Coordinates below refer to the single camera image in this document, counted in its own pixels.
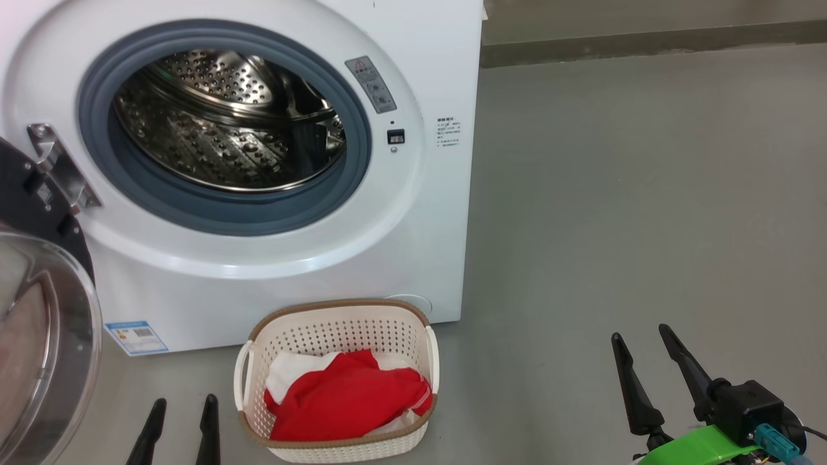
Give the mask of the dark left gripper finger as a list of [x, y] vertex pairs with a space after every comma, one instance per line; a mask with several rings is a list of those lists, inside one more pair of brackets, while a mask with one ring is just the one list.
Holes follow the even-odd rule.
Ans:
[[156, 443], [163, 433], [166, 410], [167, 400], [160, 398], [154, 401], [147, 416], [147, 421], [145, 421], [143, 429], [129, 454], [126, 465], [152, 464]]
[[215, 394], [208, 394], [205, 398], [199, 429], [202, 438], [196, 465], [221, 464], [219, 407]]

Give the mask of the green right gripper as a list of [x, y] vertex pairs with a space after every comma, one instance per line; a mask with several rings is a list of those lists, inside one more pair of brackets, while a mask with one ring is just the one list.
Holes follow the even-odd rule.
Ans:
[[[714, 408], [707, 395], [711, 377], [667, 324], [658, 330], [670, 359], [676, 362], [694, 402], [697, 420], [714, 420]], [[662, 429], [664, 416], [649, 400], [635, 370], [633, 356], [620, 333], [611, 336], [624, 408], [630, 433], [649, 436], [649, 452], [633, 464], [762, 464], [763, 452], [755, 446], [738, 446], [716, 426], [705, 426], [669, 440]]]

